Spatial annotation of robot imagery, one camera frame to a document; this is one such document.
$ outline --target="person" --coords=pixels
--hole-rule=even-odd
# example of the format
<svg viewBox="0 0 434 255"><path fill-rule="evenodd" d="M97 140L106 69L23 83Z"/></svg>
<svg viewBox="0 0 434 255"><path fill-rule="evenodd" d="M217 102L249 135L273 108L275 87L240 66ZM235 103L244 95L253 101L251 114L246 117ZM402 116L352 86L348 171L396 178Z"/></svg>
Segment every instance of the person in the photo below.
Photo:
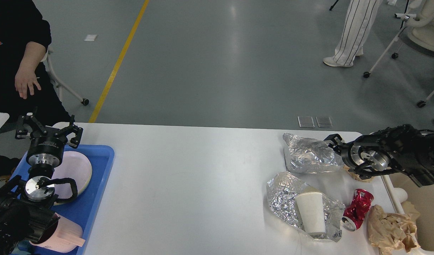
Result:
<svg viewBox="0 0 434 255"><path fill-rule="evenodd" d="M19 158L8 158L0 155L0 179L7 181L11 177L11 174L14 173L19 163Z"/></svg>
<svg viewBox="0 0 434 255"><path fill-rule="evenodd" d="M353 66L354 58L363 54L363 44L370 33L381 2L382 0L351 0L335 55L323 59L326 65Z"/></svg>
<svg viewBox="0 0 434 255"><path fill-rule="evenodd" d="M50 43L50 25L32 0L0 0L0 112L8 122L35 108L44 125L70 120L40 62Z"/></svg>

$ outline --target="crushed can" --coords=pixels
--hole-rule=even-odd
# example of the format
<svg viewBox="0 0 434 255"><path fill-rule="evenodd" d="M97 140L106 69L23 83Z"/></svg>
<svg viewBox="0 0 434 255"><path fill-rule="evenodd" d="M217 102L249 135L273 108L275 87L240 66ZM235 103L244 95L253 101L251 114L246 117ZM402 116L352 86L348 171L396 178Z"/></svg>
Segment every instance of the crushed can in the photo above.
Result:
<svg viewBox="0 0 434 255"><path fill-rule="evenodd" d="M351 204L345 209L341 219L343 227L349 231L356 231L362 226L366 213L370 210L373 195L363 189L356 189Z"/></svg>

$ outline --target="white plate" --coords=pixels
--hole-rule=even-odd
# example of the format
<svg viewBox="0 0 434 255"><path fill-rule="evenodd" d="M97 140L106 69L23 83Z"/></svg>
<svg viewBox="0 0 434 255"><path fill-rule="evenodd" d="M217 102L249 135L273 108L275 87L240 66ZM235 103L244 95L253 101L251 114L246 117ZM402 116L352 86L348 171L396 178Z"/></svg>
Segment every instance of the white plate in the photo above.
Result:
<svg viewBox="0 0 434 255"><path fill-rule="evenodd" d="M66 151L63 154L63 163L55 168L52 179L72 178L77 183L78 195L88 186L92 175L92 166L89 159L80 152ZM58 198L69 198L72 196L69 184L56 184L55 194Z"/></svg>

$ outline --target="black sleeve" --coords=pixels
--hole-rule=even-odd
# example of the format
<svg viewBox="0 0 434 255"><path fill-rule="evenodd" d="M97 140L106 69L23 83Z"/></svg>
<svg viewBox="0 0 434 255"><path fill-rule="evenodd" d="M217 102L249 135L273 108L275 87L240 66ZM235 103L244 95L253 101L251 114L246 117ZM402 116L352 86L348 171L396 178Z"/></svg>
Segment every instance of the black sleeve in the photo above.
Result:
<svg viewBox="0 0 434 255"><path fill-rule="evenodd" d="M36 8L32 0L21 0L19 5L22 26L27 42L36 42L45 49L51 44L50 24L42 19L42 14Z"/></svg>

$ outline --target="foil package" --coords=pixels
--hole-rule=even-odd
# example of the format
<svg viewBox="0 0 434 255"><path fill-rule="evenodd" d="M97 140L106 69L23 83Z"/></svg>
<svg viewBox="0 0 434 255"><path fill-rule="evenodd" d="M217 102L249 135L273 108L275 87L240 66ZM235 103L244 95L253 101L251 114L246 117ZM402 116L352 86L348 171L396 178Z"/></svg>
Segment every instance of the foil package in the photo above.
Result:
<svg viewBox="0 0 434 255"><path fill-rule="evenodd" d="M326 233L314 236L306 233L304 230L295 197L301 193L318 191L317 189L286 171L276 174L276 176L267 183L266 189L269 208L280 219L315 240L332 240L338 242L341 239L342 231L340 229L340 220L345 211L345 205L342 202L333 200L323 194L323 213Z"/></svg>
<svg viewBox="0 0 434 255"><path fill-rule="evenodd" d="M336 172L343 169L341 156L324 141L283 134L283 153L288 171L295 173Z"/></svg>

